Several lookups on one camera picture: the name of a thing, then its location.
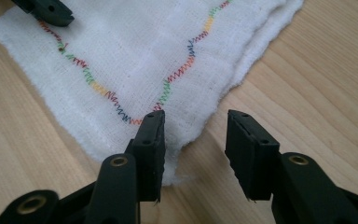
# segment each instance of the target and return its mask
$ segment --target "wooden table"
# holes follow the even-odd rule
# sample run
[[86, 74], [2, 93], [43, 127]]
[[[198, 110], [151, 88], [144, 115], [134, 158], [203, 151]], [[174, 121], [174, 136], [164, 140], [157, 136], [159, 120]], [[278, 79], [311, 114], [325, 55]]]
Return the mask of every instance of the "wooden table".
[[[0, 1], [0, 16], [13, 5]], [[143, 223], [273, 223], [270, 202], [248, 202], [224, 155], [227, 111], [253, 115], [281, 152], [311, 156], [340, 187], [358, 194], [358, 0], [308, 0], [243, 84], [221, 101], [185, 147], [179, 185]], [[56, 122], [0, 45], [0, 213], [34, 189], [61, 197], [95, 180], [100, 164]]]

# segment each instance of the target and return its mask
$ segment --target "black clamp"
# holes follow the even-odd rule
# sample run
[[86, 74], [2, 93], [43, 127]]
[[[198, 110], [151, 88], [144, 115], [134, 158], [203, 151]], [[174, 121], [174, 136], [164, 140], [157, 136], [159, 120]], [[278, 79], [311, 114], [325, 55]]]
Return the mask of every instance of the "black clamp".
[[159, 202], [164, 172], [165, 113], [146, 115], [125, 153], [106, 158], [91, 183], [65, 198], [35, 190], [13, 201], [0, 224], [140, 223], [140, 202]]
[[60, 0], [12, 0], [25, 13], [55, 26], [68, 26], [75, 18]]
[[228, 111], [226, 155], [248, 199], [268, 201], [277, 224], [358, 224], [358, 195], [338, 188], [312, 158], [281, 154], [252, 116]]

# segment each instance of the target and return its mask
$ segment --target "white cloth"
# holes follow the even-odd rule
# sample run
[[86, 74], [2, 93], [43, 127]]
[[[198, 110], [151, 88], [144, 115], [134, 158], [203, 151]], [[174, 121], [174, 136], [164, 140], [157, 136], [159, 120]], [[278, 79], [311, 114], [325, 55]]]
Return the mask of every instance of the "white cloth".
[[67, 0], [75, 20], [46, 26], [18, 7], [0, 42], [56, 120], [94, 159], [121, 153], [166, 112], [164, 184], [227, 91], [239, 85], [302, 0]]

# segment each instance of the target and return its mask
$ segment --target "wooden surface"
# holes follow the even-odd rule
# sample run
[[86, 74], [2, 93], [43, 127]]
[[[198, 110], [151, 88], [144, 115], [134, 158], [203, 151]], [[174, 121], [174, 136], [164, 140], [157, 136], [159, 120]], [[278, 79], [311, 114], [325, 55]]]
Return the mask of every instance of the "wooden surface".
[[[0, 16], [10, 7], [0, 1]], [[252, 114], [281, 152], [311, 156], [358, 194], [358, 0], [305, 2], [182, 151], [186, 181], [163, 188], [160, 204], [143, 203], [143, 223], [274, 223], [270, 202], [245, 199], [224, 155], [230, 108]], [[98, 171], [0, 45], [0, 213], [34, 189], [66, 196]]]

